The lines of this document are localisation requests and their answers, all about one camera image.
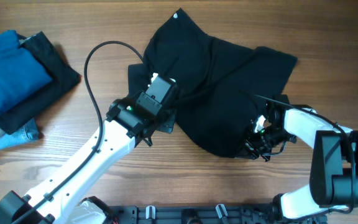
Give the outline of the black t-shirt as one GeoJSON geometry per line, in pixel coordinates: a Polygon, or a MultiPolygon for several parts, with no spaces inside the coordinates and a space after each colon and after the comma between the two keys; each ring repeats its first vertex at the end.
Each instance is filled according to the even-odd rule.
{"type": "Polygon", "coordinates": [[[282,93],[296,62],[210,36],[179,9],[151,38],[143,62],[129,66],[129,94],[147,89],[153,73],[174,79],[175,121],[186,135],[214,155],[248,159],[247,129],[267,114],[267,98],[282,93]]]}

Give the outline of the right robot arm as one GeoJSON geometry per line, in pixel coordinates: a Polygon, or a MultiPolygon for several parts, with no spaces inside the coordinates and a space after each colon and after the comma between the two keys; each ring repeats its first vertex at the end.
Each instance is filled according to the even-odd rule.
{"type": "Polygon", "coordinates": [[[249,158],[275,156],[273,148],[301,139],[313,150],[309,183],[278,194],[262,215],[269,223],[295,223],[327,213],[349,214],[358,207],[358,131],[341,126],[308,105],[278,100],[268,115],[247,128],[243,150],[249,158]]]}

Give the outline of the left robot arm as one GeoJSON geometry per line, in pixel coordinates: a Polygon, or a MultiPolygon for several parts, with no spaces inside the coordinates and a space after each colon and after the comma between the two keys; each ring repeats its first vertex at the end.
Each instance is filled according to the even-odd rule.
{"type": "Polygon", "coordinates": [[[59,170],[21,197],[0,201],[0,223],[65,223],[84,194],[120,158],[151,136],[170,116],[171,100],[141,94],[116,100],[90,138],[59,170]]]}

